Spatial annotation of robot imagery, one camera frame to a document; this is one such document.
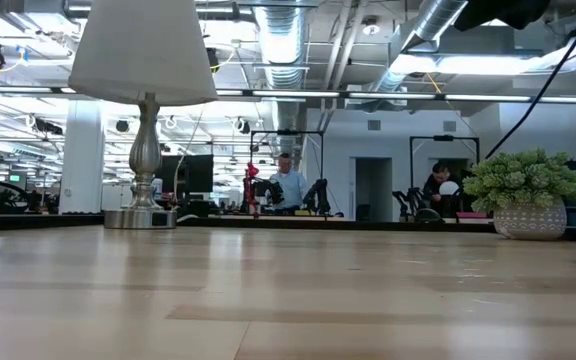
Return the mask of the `long ceiling light strip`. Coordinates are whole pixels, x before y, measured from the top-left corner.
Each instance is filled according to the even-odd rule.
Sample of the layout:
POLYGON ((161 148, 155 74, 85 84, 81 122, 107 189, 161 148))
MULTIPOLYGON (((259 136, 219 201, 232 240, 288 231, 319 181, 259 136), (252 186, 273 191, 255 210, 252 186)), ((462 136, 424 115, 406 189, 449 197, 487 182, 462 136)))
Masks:
MULTIPOLYGON (((68 87, 0 86, 0 94, 19 96, 66 96, 74 97, 78 92, 68 87)), ((474 95, 439 93, 377 93, 349 91, 306 91, 306 90, 250 90, 218 89, 219 99, 350 99, 350 100, 406 100, 440 102, 487 102, 487 103, 532 103, 534 97, 517 95, 474 95)))

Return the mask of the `white column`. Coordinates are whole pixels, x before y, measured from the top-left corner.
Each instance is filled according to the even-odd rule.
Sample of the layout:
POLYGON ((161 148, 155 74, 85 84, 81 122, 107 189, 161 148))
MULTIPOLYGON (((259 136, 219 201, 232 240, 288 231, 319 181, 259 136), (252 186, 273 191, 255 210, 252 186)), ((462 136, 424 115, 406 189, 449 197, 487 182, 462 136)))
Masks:
POLYGON ((106 120, 101 103, 71 100, 65 132, 59 213, 99 213, 106 120))

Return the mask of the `person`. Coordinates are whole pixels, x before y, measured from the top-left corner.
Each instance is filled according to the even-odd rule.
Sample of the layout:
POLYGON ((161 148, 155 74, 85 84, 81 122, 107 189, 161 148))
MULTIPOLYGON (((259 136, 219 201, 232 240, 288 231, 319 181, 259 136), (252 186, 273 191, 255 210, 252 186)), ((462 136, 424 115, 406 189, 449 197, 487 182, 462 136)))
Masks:
POLYGON ((278 170, 270 177, 282 189, 283 200, 273 206, 277 215, 294 215, 303 205, 307 183, 304 176, 293 168, 292 157, 282 153, 278 158, 278 170))
POLYGON ((442 199, 440 187, 445 182, 454 182, 458 186, 462 184, 461 179, 453 175, 445 163, 437 162, 423 186, 424 199, 430 202, 440 202, 442 199))

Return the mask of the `red desk stand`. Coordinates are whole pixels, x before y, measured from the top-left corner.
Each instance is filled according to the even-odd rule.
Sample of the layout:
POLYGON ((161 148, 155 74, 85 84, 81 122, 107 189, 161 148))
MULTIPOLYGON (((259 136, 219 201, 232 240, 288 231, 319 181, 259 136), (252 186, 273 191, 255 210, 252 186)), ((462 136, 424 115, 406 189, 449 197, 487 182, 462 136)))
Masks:
POLYGON ((259 170, 253 165, 252 162, 247 164, 244 178, 244 200, 248 208, 248 214, 254 218, 258 217, 258 203, 256 200, 256 192, 254 189, 254 180, 259 170))

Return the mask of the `silver ventilation duct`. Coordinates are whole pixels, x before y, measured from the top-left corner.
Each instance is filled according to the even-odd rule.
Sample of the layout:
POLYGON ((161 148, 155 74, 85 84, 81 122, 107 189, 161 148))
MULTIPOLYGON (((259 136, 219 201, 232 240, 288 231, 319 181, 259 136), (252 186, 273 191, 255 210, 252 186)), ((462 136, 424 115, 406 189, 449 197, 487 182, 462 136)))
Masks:
MULTIPOLYGON (((293 6, 258 7, 254 10, 259 26, 259 48, 270 90, 298 90, 304 83, 305 70, 297 69, 305 56, 306 10, 293 6)), ((301 130, 304 112, 295 101, 274 101, 272 119, 276 130, 301 130)), ((293 153, 299 135, 277 135, 280 153, 293 153)))
POLYGON ((425 73, 419 57, 408 55, 414 47, 429 46, 426 52, 436 52, 440 37, 466 7, 468 0, 424 0, 418 15, 396 27, 388 46, 389 64, 371 85, 370 92, 395 92, 412 73, 425 73))

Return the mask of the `white shade silver table lamp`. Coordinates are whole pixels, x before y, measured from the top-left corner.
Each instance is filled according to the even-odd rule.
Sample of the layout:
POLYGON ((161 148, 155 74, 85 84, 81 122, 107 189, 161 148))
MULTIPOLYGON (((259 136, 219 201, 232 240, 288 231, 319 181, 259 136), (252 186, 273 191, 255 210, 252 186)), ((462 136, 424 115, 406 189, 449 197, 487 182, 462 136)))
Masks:
POLYGON ((155 202, 152 186, 162 161, 159 110, 218 97, 195 0, 93 0, 68 85, 79 94, 140 110, 129 154, 132 201, 105 212, 105 227, 174 228, 176 212, 155 202))

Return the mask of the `green plant in white pot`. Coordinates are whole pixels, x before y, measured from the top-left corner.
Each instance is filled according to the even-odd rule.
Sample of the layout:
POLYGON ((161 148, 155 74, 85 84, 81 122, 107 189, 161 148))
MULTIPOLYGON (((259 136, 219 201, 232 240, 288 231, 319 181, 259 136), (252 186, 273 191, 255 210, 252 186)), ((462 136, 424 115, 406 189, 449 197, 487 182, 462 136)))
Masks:
POLYGON ((472 168, 463 180, 472 209, 490 214, 508 239, 557 240, 567 228, 568 202, 576 203, 576 170, 565 152, 541 148, 500 153, 472 168))

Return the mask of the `black monitor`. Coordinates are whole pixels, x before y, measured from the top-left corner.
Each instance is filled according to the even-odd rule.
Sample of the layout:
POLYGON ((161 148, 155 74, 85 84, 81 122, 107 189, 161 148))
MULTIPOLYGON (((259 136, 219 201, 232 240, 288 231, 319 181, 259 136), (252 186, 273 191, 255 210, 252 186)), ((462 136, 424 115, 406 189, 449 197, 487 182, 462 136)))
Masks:
POLYGON ((155 177, 163 181, 163 191, 209 193, 213 191, 214 157, 212 155, 163 156, 155 177))

